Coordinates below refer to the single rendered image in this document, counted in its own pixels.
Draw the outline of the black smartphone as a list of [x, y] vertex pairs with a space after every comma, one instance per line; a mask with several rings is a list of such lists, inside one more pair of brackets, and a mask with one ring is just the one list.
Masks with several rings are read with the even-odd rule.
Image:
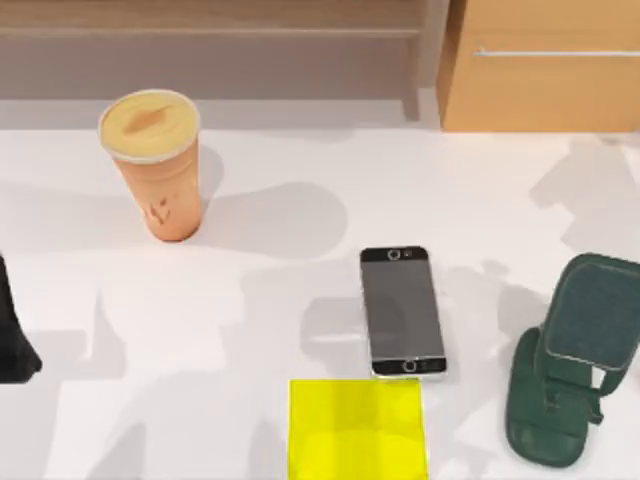
[[421, 246], [369, 247], [359, 255], [370, 364], [382, 378], [448, 371], [430, 256]]

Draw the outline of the orange cup with lid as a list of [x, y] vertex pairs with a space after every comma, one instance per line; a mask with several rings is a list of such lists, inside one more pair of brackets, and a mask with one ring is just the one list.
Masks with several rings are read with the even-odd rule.
[[166, 89], [139, 90], [113, 101], [98, 122], [109, 154], [159, 240], [180, 242], [201, 224], [199, 133], [195, 103]]

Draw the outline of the flat yellow square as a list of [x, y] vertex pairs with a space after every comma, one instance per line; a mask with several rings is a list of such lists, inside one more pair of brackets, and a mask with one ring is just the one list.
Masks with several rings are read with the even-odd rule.
[[288, 426], [288, 480], [429, 480], [416, 380], [292, 380]]

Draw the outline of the wooden open shelf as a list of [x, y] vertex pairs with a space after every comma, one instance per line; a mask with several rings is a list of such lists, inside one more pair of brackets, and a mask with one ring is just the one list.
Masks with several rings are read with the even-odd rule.
[[145, 88], [218, 126], [437, 122], [429, 0], [0, 0], [0, 128], [90, 126]]

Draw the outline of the wooden cupboard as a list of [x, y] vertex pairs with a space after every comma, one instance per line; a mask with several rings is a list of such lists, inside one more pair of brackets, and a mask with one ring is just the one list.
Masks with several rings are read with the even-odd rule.
[[448, 132], [640, 130], [640, 58], [487, 58], [488, 50], [640, 51], [640, 0], [450, 0], [436, 80]]

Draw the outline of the dark green phone stand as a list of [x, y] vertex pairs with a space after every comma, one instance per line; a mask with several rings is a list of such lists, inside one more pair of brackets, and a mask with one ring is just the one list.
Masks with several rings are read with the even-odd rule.
[[544, 321], [523, 333], [513, 355], [505, 412], [512, 450], [547, 467], [573, 465], [639, 344], [640, 263], [572, 258]]

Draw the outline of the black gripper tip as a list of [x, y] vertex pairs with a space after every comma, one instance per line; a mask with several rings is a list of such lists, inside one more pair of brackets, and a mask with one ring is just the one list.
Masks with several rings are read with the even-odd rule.
[[6, 264], [0, 255], [0, 384], [27, 383], [42, 366], [19, 323]]

